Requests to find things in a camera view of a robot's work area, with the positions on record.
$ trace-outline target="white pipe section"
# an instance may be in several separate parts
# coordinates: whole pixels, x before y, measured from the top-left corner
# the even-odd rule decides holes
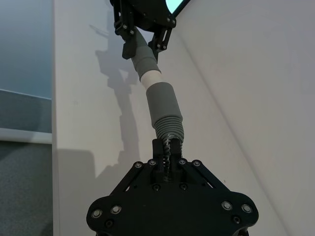
[[[51,144],[52,134],[17,129],[0,128],[0,141],[11,141],[34,144]]]
[[[144,88],[146,90],[148,90],[148,88],[151,85],[154,85],[156,83],[163,81],[162,80],[162,74],[161,74],[161,72],[159,72],[157,70],[149,70],[141,76],[140,81],[141,81],[142,85],[144,86]]]

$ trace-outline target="white wall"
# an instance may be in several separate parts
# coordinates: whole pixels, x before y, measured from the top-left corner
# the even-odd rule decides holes
[[[314,9],[199,0],[177,28],[291,236],[315,232]]]
[[[108,195],[155,137],[144,88],[103,0],[55,0],[54,235],[94,235],[89,205]],[[172,33],[159,56],[184,117],[184,157],[200,159],[231,190],[249,195],[260,220],[252,235],[285,236],[182,41]]]
[[[51,98],[52,1],[0,1],[0,89]]]

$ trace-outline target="gray carpet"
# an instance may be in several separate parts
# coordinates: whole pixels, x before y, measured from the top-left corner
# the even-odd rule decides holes
[[[0,236],[52,236],[51,145],[0,142]]]

